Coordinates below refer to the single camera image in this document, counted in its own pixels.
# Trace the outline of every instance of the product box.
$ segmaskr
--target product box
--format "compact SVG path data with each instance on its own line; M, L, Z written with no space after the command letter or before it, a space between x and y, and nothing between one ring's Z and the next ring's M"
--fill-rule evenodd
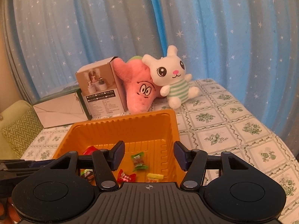
M76 72L83 99L93 118L124 113L126 93L113 69L116 57L85 65Z
M44 97L33 105L44 128L91 120L78 85Z

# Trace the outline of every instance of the white star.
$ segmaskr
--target white star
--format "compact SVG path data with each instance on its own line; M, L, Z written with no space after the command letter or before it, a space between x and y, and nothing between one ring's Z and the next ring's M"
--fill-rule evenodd
M178 33L176 33L177 36L181 37L183 34L183 31L178 30Z

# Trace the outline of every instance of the plush toy eye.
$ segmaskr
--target plush toy eye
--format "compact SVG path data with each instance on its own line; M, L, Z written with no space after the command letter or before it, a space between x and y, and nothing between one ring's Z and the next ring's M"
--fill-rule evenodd
M145 84L143 84L141 87L140 87L140 93L145 93L147 87Z
M157 73L158 73L158 75L160 76L160 77L165 77L166 76L166 73L167 73L167 70L166 70L166 68L165 67L159 67L158 69L157 69Z
M148 96L150 94L150 92L152 91L151 87L147 87L146 91L145 91L145 95Z
M180 61L180 65L181 65L181 68L183 68L183 70L185 70L185 65L182 61Z

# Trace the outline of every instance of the star pattern curtain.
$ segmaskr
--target star pattern curtain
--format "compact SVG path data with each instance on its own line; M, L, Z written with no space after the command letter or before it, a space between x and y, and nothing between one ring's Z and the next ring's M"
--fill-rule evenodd
M7 45L18 75L27 71L32 101L76 83L83 65L115 55L160 58L173 44L194 79L216 80L278 135L296 117L299 0L11 3L6 22L13 20L15 31L6 29L18 42Z

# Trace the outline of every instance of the green striped shirt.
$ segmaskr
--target green striped shirt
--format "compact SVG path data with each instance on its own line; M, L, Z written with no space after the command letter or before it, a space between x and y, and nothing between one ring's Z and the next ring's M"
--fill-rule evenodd
M177 83L170 85L170 92L167 95L170 97L179 97L182 103L186 102L188 99L189 84L185 79L178 81Z

